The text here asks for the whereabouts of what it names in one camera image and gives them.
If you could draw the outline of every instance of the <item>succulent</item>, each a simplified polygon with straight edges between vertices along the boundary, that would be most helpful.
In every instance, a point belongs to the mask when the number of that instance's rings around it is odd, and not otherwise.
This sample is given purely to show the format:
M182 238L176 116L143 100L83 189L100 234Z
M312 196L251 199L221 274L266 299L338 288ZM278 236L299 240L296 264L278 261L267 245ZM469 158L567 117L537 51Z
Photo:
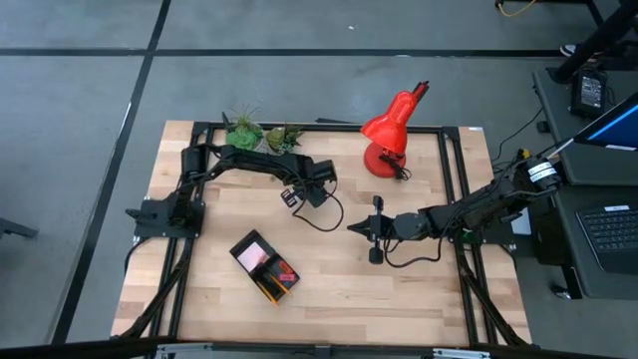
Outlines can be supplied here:
M231 122L225 113L221 113L226 127L226 142L239 149L253 150L259 140L263 138L263 131L259 125L250 121L250 114L239 114Z
M297 139L303 135L300 126L285 125L284 127L272 129L266 134L266 142L279 154L292 153L295 146L301 146Z

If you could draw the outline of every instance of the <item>small box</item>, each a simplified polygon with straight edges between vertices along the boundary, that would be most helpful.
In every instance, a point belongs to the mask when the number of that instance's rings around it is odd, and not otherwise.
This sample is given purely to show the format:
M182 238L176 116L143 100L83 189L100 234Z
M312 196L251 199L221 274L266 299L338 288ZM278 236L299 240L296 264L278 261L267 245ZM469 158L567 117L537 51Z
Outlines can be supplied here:
M230 249L250 279L275 305L300 277L256 230L251 230Z

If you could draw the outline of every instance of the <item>yellow cable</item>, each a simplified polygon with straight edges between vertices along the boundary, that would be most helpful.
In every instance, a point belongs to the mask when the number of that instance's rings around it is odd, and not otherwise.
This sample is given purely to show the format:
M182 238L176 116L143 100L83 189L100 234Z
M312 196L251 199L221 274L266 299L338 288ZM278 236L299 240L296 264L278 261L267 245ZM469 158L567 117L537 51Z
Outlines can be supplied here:
M530 7L531 5L533 5L533 3L535 3L535 2L536 2L536 0L531 0L531 1L529 2L529 4L525 5L525 7L523 7L522 9L520 9L520 10L518 10L518 11L516 11L516 12L515 12L515 13L513 13L513 14L507 14L507 13L505 12L505 10L503 10L503 9L502 9L502 4L498 4L498 10L500 10L500 13L501 13L501 14L503 14L504 16L506 16L506 17L514 17L514 16L517 16L518 14L520 14L521 12L523 12L523 11L525 11L525 10L529 9L529 7Z

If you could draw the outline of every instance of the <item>red lamp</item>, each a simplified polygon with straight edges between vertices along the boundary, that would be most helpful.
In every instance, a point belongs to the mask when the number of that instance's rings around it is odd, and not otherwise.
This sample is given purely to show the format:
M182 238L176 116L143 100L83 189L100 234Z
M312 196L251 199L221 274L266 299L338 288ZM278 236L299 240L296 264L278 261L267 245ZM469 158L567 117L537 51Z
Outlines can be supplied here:
M361 128L361 133L372 141L366 148L363 162L373 175L392 178L396 175L396 166L402 169L406 165L406 125L428 91L428 83L429 81L420 82L413 92L402 91L397 94L385 114L372 119Z

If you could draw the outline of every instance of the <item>wooden tabletop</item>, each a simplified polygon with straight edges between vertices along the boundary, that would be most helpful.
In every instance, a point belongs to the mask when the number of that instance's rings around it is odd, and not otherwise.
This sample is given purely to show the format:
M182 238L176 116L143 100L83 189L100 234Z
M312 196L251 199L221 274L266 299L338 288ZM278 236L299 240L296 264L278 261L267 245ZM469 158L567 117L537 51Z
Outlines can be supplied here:
M179 176L179 152L188 146L192 122L166 123L151 178L149 196L164 198ZM484 135L461 128L471 190L491 178ZM214 134L224 143L224 132ZM373 212L372 197L385 200L384 214L394 216L417 208L445 204L446 192L435 135L409 134L408 181L378 179L363 165L369 144L359 133L306 132L299 153L315 162L332 160L345 217L340 227L324 233L292 217L279 194L281 182L269 175L229 171L206 185L205 222L195 241L178 337L201 341L285 343L468 345L454 249L443 243L442 260L418 262L404 269L368 262L370 243L348 231L348 224ZM454 153L449 144L455 193L460 196ZM334 201L301 214L322 227L339 219ZM272 305L228 251L251 229L300 274L292 296ZM401 244L390 254L394 262L418 255L435 256L437 242L426 239ZM128 329L158 289L166 239L143 244L131 259L113 334ZM482 248L489 292L496 307L516 332L529 340L527 321L510 257L497 246ZM168 299L160 333L166 333ZM479 304L475 301L479 336L484 340Z

